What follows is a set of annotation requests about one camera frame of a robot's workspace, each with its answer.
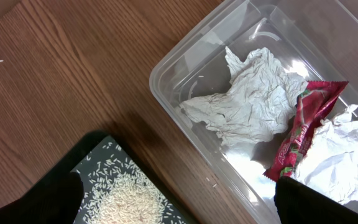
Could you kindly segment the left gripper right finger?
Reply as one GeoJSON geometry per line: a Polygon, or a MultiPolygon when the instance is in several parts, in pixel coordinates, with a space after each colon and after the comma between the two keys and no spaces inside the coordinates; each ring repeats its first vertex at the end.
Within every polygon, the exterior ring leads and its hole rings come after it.
{"type": "Polygon", "coordinates": [[[290,177],[279,178],[273,199],[282,224],[358,224],[358,213],[290,177]]]}

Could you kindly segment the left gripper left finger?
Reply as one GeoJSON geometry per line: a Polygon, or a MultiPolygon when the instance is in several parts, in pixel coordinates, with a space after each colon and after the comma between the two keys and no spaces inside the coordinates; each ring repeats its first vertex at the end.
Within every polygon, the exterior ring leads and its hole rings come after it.
{"type": "Polygon", "coordinates": [[[73,223],[83,196],[83,182],[78,173],[71,172],[0,208],[0,223],[73,223]]]}

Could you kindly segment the rice pile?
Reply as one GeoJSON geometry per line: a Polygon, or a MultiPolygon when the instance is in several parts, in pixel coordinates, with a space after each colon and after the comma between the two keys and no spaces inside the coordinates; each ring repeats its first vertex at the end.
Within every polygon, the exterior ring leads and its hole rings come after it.
{"type": "Polygon", "coordinates": [[[189,221],[111,138],[73,168],[84,196],[75,224],[186,224],[189,221]]]}

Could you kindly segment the white napkin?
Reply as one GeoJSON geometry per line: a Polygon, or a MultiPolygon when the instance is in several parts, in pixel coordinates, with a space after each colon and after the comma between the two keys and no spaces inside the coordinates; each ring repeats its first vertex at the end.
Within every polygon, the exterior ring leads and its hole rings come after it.
{"type": "Polygon", "coordinates": [[[296,99],[308,82],[297,73],[286,72],[267,48],[251,51],[245,61],[229,47],[225,50],[230,89],[186,100],[180,108],[192,122],[204,122],[223,146],[269,142],[288,129],[296,99]]]}
{"type": "Polygon", "coordinates": [[[349,105],[332,119],[321,121],[291,175],[341,205],[358,202],[358,119],[352,119],[357,108],[349,105]]]}

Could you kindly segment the red snack wrapper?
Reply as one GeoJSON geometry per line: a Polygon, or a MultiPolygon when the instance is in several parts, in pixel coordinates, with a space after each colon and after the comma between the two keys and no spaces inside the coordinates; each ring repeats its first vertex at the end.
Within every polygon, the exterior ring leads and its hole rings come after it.
{"type": "Polygon", "coordinates": [[[305,91],[298,95],[293,127],[264,176],[276,182],[281,176],[291,176],[294,173],[297,162],[300,162],[311,146],[314,130],[321,126],[321,120],[331,112],[347,84],[347,81],[308,82],[305,91]]]}

